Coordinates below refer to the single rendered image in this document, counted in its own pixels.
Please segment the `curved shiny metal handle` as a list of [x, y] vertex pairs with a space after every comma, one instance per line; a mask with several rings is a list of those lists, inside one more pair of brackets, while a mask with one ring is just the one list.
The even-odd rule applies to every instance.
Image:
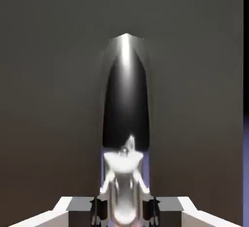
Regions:
[[110, 70], [105, 91], [102, 133], [102, 185], [99, 200], [107, 207], [107, 227], [142, 227], [144, 154], [149, 147], [146, 71], [139, 39], [129, 33], [107, 49]]

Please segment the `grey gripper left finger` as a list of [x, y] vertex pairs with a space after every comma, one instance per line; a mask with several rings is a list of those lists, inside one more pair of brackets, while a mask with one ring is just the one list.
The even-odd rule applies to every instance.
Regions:
[[99, 197], [61, 197], [52, 210], [8, 227], [108, 227], [107, 201]]

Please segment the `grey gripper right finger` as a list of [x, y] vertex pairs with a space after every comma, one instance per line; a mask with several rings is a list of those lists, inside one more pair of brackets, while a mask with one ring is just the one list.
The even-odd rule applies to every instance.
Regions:
[[142, 227], [238, 227], [238, 225], [198, 210], [186, 196], [146, 196], [142, 202]]

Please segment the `dark grey cabinet door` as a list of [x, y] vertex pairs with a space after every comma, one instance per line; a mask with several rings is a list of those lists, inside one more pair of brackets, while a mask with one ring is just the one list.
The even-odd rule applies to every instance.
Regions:
[[0, 0], [0, 227], [98, 191], [103, 54], [150, 53], [151, 190], [243, 222], [242, 0]]

